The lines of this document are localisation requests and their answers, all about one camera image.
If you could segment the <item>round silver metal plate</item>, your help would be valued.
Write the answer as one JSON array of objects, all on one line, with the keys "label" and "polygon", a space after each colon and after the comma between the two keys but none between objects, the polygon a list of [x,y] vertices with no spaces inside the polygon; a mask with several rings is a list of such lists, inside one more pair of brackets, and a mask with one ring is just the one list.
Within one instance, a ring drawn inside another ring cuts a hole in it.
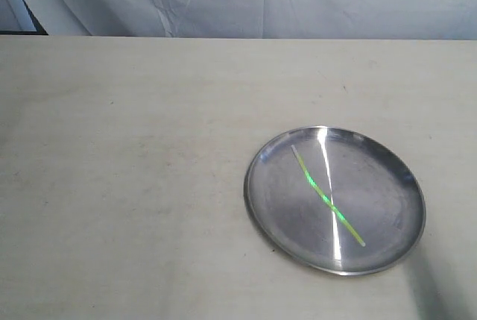
[{"label": "round silver metal plate", "polygon": [[[365,247],[312,189],[292,145]],[[274,247],[340,276],[395,266],[416,248],[426,225],[420,185],[395,153],[364,134],[323,125],[267,141],[247,167],[244,202],[258,232]]]}]

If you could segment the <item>thin green strip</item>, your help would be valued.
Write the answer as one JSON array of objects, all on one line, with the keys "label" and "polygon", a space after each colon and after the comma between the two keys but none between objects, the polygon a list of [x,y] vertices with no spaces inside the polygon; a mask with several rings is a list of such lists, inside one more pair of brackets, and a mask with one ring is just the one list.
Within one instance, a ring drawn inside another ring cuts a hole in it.
[{"label": "thin green strip", "polygon": [[306,168],[306,165],[304,163],[303,158],[299,154],[298,150],[296,149],[295,145],[291,146],[291,149],[294,153],[295,158],[297,159],[297,162],[300,165],[300,168],[303,171],[303,174],[305,175],[306,180],[309,182],[310,186],[312,189],[320,196],[322,199],[323,203],[337,216],[338,220],[345,226],[345,228],[353,235],[355,240],[358,242],[358,244],[362,247],[366,246],[365,241],[361,238],[361,236],[358,234],[358,232],[354,229],[354,227],[347,221],[347,219],[344,217],[344,215],[341,213],[341,211],[334,205],[334,203],[326,196],[324,191],[316,184],[315,180],[309,173],[309,170]]}]

